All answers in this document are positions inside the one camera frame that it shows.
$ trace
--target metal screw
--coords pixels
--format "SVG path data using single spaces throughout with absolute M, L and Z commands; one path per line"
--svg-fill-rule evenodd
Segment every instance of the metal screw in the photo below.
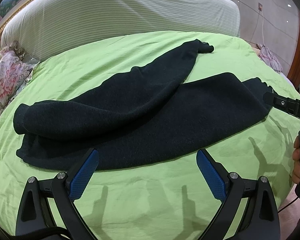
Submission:
M 264 183 L 266 183 L 266 182 L 268 182 L 268 179 L 266 177 L 262 176 L 261 177 L 261 181 L 264 182 Z
M 57 178 L 58 179 L 63 179 L 65 177 L 65 175 L 66 174 L 64 172 L 60 172 L 60 173 L 58 173 Z
M 30 178 L 28 179 L 28 182 L 29 182 L 29 183 L 32 183 L 32 182 L 34 182 L 34 180 L 35 180 L 34 177 L 30 177 Z
M 230 173 L 230 177 L 231 177 L 232 179 L 237 179 L 237 178 L 238 178 L 238 174 L 235 173 L 235 172 L 231 172 L 231 173 Z

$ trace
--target blue gripper pad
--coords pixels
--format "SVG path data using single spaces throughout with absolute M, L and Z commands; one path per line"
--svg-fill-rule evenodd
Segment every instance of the blue gripper pad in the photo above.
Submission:
M 70 183 L 69 198 L 72 202 L 81 198 L 98 164 L 99 153 L 93 150 Z
M 215 199 L 226 200 L 226 185 L 202 150 L 197 152 L 197 165 Z

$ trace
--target human hand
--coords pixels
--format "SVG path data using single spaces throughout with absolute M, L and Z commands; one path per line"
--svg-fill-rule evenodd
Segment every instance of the human hand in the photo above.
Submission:
M 292 153 L 292 159 L 294 160 L 292 181 L 295 184 L 299 184 L 300 183 L 300 140 L 299 140 L 299 136 L 296 137 L 293 147 L 295 148 L 295 150 Z

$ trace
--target tiled wall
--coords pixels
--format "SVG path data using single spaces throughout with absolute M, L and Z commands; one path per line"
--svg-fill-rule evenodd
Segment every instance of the tiled wall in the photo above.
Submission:
M 263 5 L 264 44 L 278 57 L 287 75 L 297 47 L 299 18 L 292 0 L 232 0 L 240 10 L 241 38 L 253 44 L 262 44 L 262 15 L 258 2 Z

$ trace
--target headboard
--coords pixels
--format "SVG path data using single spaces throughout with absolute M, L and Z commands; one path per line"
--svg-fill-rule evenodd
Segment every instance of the headboard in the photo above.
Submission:
M 115 36 L 165 30 L 239 36 L 239 27 L 230 0 L 34 0 L 6 25 L 1 44 L 17 40 L 43 61 Z

